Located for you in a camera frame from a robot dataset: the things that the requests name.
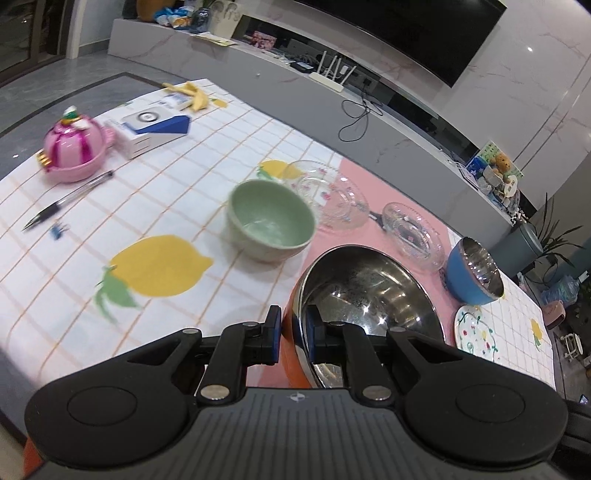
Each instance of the silver screw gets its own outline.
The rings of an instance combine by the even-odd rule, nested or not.
[[[230,394],[230,389],[223,385],[208,385],[201,389],[201,396],[208,400],[222,400]]]
[[[370,400],[387,400],[392,395],[392,391],[382,385],[370,385],[363,389],[363,396]]]

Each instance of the teddy bear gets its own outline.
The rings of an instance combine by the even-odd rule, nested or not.
[[[492,171],[495,172],[496,175],[502,177],[505,183],[509,183],[511,180],[508,178],[508,173],[511,168],[513,168],[513,164],[507,155],[503,152],[499,152],[495,155],[495,158],[491,160],[491,167],[493,167]]]

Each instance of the white plate with floral pattern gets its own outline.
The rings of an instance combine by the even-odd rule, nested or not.
[[[499,351],[491,324],[480,307],[464,305],[457,311],[453,322],[456,346],[464,352],[497,362]]]

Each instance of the green bowl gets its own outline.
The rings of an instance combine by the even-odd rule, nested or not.
[[[269,180],[247,180],[230,193],[230,238],[247,255],[263,262],[293,257],[316,231],[314,213],[289,188]]]

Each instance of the plate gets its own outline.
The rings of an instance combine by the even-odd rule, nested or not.
[[[353,230],[369,219],[368,202],[357,185],[323,163],[295,161],[285,168],[282,180],[310,205],[326,229]]]
[[[435,272],[443,266],[439,234],[420,213],[402,203],[389,203],[382,211],[382,221],[388,237],[419,270]]]
[[[499,351],[492,322],[484,316],[480,308],[472,305],[464,305],[457,311],[453,322],[456,346],[464,352],[498,362]]]

